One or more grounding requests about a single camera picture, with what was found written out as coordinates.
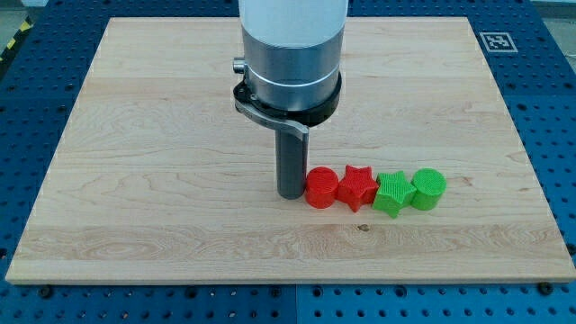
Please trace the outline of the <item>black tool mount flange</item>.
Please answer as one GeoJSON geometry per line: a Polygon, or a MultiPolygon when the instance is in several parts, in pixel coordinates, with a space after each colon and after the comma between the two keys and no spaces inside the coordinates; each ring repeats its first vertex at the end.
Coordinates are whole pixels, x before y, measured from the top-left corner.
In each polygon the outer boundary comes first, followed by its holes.
{"type": "Polygon", "coordinates": [[[323,103],[304,111],[275,109],[260,102],[242,80],[233,88],[235,108],[256,124],[274,131],[287,132],[293,136],[308,136],[310,127],[325,122],[337,109],[342,76],[337,75],[336,88],[323,103]]]}

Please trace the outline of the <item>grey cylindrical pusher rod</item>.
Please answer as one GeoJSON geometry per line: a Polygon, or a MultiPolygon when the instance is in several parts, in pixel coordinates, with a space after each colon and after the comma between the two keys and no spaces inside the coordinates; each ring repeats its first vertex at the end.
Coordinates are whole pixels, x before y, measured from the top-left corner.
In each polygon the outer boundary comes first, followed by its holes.
{"type": "Polygon", "coordinates": [[[287,131],[275,132],[276,183],[285,199],[301,197],[306,187],[309,137],[302,138],[287,131]]]}

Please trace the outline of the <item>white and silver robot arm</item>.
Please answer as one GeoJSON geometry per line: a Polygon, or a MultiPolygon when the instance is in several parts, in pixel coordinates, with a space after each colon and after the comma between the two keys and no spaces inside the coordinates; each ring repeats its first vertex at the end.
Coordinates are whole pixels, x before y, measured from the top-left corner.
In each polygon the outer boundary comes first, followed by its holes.
{"type": "Polygon", "coordinates": [[[337,109],[347,0],[239,2],[243,76],[235,108],[275,132],[276,183],[286,199],[305,189],[309,132],[337,109]]]}

